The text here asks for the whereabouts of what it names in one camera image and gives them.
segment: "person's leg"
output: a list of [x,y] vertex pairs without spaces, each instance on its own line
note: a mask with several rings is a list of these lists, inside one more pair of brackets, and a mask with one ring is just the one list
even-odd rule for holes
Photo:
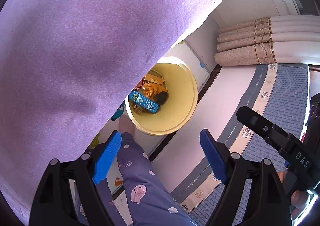
[[133,136],[123,133],[121,137],[117,160],[133,225],[197,225],[162,185],[147,154],[134,142]]
[[[102,180],[99,182],[99,184],[96,185],[98,194],[100,196],[100,200],[102,201],[104,207],[106,208],[106,211],[108,212],[109,216],[113,220],[113,223],[115,226],[127,226],[124,219],[118,212],[117,207],[114,205],[112,201],[112,195],[111,191],[109,190],[107,179]],[[85,216],[85,212],[82,208],[80,197],[75,185],[75,209],[76,214],[78,217],[79,222],[85,225],[89,225],[87,218]]]

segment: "blue gripper pad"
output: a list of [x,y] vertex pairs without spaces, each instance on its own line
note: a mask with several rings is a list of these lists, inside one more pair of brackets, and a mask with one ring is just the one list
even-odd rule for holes
[[286,168],[288,168],[288,167],[290,166],[290,163],[286,160],[286,161],[284,162],[284,166],[285,166]]
[[98,184],[101,180],[106,178],[109,168],[121,147],[121,134],[119,132],[113,133],[112,138],[109,138],[108,140],[109,144],[95,164],[94,175],[92,177],[95,184]]
[[[211,136],[210,132],[207,129],[204,129],[201,131],[200,145],[202,147],[202,150],[205,156],[208,159],[208,162],[211,166],[214,176],[216,179],[221,180],[223,184],[226,184],[228,182],[227,160],[223,160],[223,157],[221,156],[216,146],[213,144],[212,140],[214,140],[214,138]],[[225,147],[226,150],[229,152],[228,148],[224,144],[223,144],[223,147]]]

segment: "blue snack box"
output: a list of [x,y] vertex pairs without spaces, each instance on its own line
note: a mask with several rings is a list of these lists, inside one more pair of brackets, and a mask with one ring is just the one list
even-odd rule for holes
[[137,91],[132,91],[128,97],[129,97],[129,100],[132,100],[135,103],[138,103],[140,106],[142,106],[143,108],[147,109],[152,113],[156,113],[156,111],[159,108],[158,104],[156,104],[154,101],[150,100],[149,98],[143,96],[141,93]]

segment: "rolled carpet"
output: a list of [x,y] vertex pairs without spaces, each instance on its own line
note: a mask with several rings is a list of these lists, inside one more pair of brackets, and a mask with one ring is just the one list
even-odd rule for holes
[[268,42],[290,42],[290,41],[310,41],[320,42],[320,33],[311,32],[287,32],[277,34],[258,35],[230,42],[219,43],[218,52],[236,49],[244,46],[255,45]]
[[299,20],[312,20],[312,21],[320,21],[320,16],[313,16],[313,15],[290,15],[290,16],[275,16],[275,17],[269,17],[269,18],[261,18],[261,19],[255,19],[250,20],[247,22],[235,24],[228,27],[222,27],[219,29],[219,33],[228,32],[231,30],[243,28],[243,27],[249,27],[254,26],[256,24],[261,23],[268,23],[268,22],[279,22],[279,21],[299,21]]
[[240,32],[247,32],[247,31],[254,31],[256,29],[262,29],[262,28],[273,28],[273,27],[285,27],[285,26],[318,26],[320,27],[320,21],[279,21],[279,22],[270,22],[270,23],[261,23],[255,26],[249,26],[249,27],[243,27],[235,30],[231,30],[228,32],[220,33],[220,36],[226,36],[226,35],[234,35]]
[[236,48],[214,56],[221,66],[269,63],[320,64],[320,42],[291,41],[261,43]]
[[241,32],[233,35],[219,36],[217,38],[219,43],[230,42],[234,40],[240,40],[248,37],[255,37],[265,34],[277,34],[277,33],[287,33],[287,32],[311,32],[320,33],[320,26],[281,26],[281,27],[271,27],[264,29],[251,30],[246,32]]

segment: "cardboard box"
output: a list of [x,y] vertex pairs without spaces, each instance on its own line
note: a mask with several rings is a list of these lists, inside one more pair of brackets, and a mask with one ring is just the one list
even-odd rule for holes
[[152,113],[156,113],[158,108],[160,107],[158,104],[150,100],[149,98],[143,96],[141,93],[137,91],[132,91],[129,96],[129,100],[132,100],[133,102],[139,104],[141,107],[147,109],[148,111]]
[[144,79],[146,81],[153,82],[153,83],[156,83],[156,84],[161,84],[162,85],[164,83],[164,79],[163,78],[155,76],[155,75],[152,75],[152,74],[146,74]]

